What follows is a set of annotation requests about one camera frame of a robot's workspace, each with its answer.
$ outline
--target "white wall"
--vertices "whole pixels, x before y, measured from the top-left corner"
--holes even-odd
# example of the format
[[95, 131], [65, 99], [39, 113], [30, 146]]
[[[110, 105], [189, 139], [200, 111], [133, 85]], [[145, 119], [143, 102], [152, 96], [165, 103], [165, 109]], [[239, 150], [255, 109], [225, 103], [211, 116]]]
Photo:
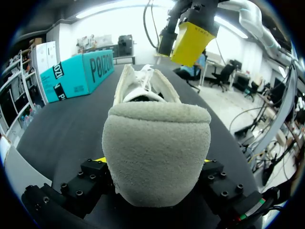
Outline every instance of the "white wall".
[[[90, 36], [112, 35], [113, 44], [117, 44], [120, 35], [131, 34], [134, 45], [134, 55], [136, 64], [151, 63], [154, 64], [156, 50], [150, 45], [143, 26], [144, 7], [125, 8], [102, 12], [88, 18], [82, 19], [71, 25], [71, 48], [72, 54], [77, 53], [77, 39]], [[166, 26], [167, 10], [155, 7], [153, 9], [154, 19], [158, 34]], [[157, 45], [157, 37], [153, 27], [153, 21], [150, 9], [146, 12], [146, 25], [151, 40]]]
[[242, 49], [244, 51], [242, 71], [249, 71], [251, 80], [254, 80], [261, 70], [263, 50], [253, 42], [245, 42]]
[[59, 34], [60, 34], [60, 24], [58, 24], [57, 26], [52, 28], [49, 32], [47, 32], [47, 42], [55, 42], [57, 62], [61, 61], [60, 46], [59, 46]]
[[60, 61], [65, 61], [72, 57], [71, 25], [60, 24], [59, 53]]
[[263, 79], [265, 80], [265, 84], [271, 83], [272, 67], [265, 58], [262, 59], [261, 69], [259, 72], [262, 75]]
[[[229, 62], [229, 60], [243, 62], [243, 47], [246, 42], [243, 38], [236, 35], [234, 32], [230, 31], [224, 26], [220, 26], [217, 34], [217, 42], [226, 64]], [[215, 39], [206, 46], [206, 50], [208, 52], [220, 55]]]

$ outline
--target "computer monitor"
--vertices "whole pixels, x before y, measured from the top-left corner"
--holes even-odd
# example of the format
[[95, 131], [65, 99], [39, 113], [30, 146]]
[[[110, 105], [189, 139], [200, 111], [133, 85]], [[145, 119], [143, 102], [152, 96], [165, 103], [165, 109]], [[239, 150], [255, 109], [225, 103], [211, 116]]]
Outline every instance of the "computer monitor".
[[241, 70], [242, 69], [242, 63], [237, 61], [237, 60], [234, 60], [234, 65], [236, 66], [237, 69]]

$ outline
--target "teal cardboard box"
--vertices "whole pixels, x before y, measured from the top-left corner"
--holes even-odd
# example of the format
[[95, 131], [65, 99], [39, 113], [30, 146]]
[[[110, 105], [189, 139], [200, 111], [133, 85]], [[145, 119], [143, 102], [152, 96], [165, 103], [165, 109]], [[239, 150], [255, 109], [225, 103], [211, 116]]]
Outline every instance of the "teal cardboard box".
[[89, 52], [46, 70], [41, 84], [51, 103], [92, 93], [112, 72], [112, 50]]

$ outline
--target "ceiling light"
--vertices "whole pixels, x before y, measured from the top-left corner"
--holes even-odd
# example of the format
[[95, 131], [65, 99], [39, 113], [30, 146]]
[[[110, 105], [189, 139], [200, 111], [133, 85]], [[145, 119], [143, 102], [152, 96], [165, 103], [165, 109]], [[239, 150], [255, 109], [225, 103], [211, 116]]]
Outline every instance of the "ceiling light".
[[248, 36], [246, 34], [244, 34], [243, 32], [241, 32], [238, 28], [236, 28], [235, 26], [233, 26], [232, 24], [230, 24], [229, 22], [227, 22], [226, 20], [222, 19], [219, 16], [215, 16], [214, 20], [216, 22], [218, 22], [219, 24], [227, 27], [228, 29], [230, 29], [231, 31], [235, 32], [237, 35], [239, 35], [241, 38], [247, 39]]
[[[78, 14], [76, 17], [81, 19], [105, 10], [113, 10], [124, 7], [137, 7], [137, 6], [143, 7], [146, 5], [147, 5], [147, 1], [143, 1], [143, 0], [121, 0], [121, 1], [116, 1], [114, 3], [104, 4], [101, 6], [90, 8]], [[153, 2], [153, 6], [171, 9], [174, 6], [174, 2], [172, 0], [158, 0]]]
[[280, 70], [280, 73], [282, 74], [282, 76], [283, 76], [284, 78], [286, 78], [286, 73], [285, 73], [284, 68], [282, 68], [281, 66], [278, 66], [278, 69]]

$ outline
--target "black table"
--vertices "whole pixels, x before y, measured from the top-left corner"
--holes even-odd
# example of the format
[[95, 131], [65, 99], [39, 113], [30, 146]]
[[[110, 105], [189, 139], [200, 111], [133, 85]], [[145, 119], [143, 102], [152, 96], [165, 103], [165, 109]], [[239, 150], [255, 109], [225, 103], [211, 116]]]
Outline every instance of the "black table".
[[[135, 65], [139, 70], [142, 65]], [[254, 177], [238, 144], [221, 120], [198, 94], [166, 66], [158, 68], [173, 84], [186, 104], [206, 108], [211, 117], [211, 146], [208, 159], [224, 164], [224, 170], [236, 183], [244, 185], [244, 193], [257, 190]], [[92, 94], [46, 105], [27, 128], [18, 145], [21, 155], [40, 173], [60, 183], [76, 176], [80, 164], [87, 158], [103, 157], [102, 130], [112, 107], [117, 82], [123, 65], [112, 73]], [[85, 218], [96, 226], [107, 228], [205, 228], [213, 229], [219, 222], [204, 199], [192, 191], [173, 208], [135, 208], [120, 195], [102, 196], [97, 206]], [[261, 228], [261, 220], [256, 228]]]

